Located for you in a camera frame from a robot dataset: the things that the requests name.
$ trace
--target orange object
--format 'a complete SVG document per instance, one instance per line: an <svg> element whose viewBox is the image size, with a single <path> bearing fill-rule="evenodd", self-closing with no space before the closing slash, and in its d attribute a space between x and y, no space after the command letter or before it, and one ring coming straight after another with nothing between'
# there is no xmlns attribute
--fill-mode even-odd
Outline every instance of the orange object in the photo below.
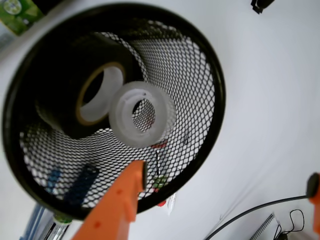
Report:
<svg viewBox="0 0 320 240"><path fill-rule="evenodd" d="M146 186L146 165L130 163L115 180L73 240L127 240L130 222L136 220L138 194Z"/></svg>
<svg viewBox="0 0 320 240"><path fill-rule="evenodd" d="M307 184L307 196L314 204L313 231L320 234L320 175L314 173Z"/></svg>

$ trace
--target black clip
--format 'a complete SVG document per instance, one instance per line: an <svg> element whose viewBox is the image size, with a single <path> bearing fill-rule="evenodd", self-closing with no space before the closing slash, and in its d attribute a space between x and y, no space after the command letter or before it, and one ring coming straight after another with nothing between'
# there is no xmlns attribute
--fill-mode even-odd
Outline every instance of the black clip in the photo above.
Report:
<svg viewBox="0 0 320 240"><path fill-rule="evenodd" d="M252 0L251 6L257 14L262 14L263 10L266 9L273 2L274 0Z"/></svg>

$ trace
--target roll of black tape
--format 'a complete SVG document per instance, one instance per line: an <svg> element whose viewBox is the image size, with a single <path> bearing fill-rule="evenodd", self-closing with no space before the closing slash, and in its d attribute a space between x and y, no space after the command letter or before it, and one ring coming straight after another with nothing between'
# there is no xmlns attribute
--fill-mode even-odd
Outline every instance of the roll of black tape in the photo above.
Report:
<svg viewBox="0 0 320 240"><path fill-rule="evenodd" d="M38 115L73 139L109 128L113 95L133 79L133 55L124 46L90 33L59 41L39 53Z"/></svg>

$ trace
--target tape roll core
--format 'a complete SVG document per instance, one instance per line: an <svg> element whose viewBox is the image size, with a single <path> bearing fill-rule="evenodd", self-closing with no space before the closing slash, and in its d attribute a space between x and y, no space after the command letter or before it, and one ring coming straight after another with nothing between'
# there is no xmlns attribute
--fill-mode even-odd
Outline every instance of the tape roll core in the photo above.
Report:
<svg viewBox="0 0 320 240"><path fill-rule="evenodd" d="M94 79L103 72L102 84L93 99L83 105L86 91ZM76 118L80 124L90 126L108 116L114 94L124 84L126 72L118 62L108 62L97 68L84 83L76 102Z"/></svg>

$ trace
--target spiral notebook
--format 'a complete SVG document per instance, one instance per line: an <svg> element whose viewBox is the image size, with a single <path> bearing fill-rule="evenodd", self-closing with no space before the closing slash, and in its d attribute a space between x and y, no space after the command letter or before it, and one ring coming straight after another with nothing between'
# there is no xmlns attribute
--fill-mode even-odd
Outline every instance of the spiral notebook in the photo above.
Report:
<svg viewBox="0 0 320 240"><path fill-rule="evenodd" d="M273 240L277 227L278 222L272 213L249 240Z"/></svg>

